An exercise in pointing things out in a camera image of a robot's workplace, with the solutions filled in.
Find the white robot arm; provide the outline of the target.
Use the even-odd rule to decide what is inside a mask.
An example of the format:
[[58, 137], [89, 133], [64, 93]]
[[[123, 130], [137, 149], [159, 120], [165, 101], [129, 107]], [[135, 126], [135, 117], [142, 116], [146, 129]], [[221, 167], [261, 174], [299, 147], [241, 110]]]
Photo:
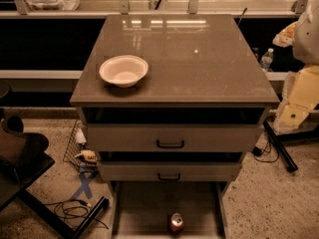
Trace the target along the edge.
[[297, 73], [290, 72], [285, 78], [274, 121], [277, 132], [291, 132], [319, 105], [319, 0], [313, 0], [272, 43], [282, 48], [291, 46], [293, 57], [304, 64]]

